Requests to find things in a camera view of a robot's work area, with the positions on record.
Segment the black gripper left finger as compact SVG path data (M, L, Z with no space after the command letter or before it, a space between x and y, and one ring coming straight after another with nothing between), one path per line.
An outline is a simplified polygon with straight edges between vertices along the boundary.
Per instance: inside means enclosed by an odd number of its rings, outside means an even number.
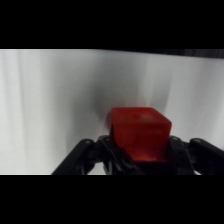
M115 143L109 136L101 136L99 142L102 145L101 159L106 174L123 174L124 168L121 157L115 148Z

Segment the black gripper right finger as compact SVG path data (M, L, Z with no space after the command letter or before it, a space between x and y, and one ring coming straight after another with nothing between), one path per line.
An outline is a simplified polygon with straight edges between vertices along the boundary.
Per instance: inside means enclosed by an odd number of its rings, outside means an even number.
M175 137L170 136L167 145L167 159L174 168L176 174L184 173L185 155L182 141Z

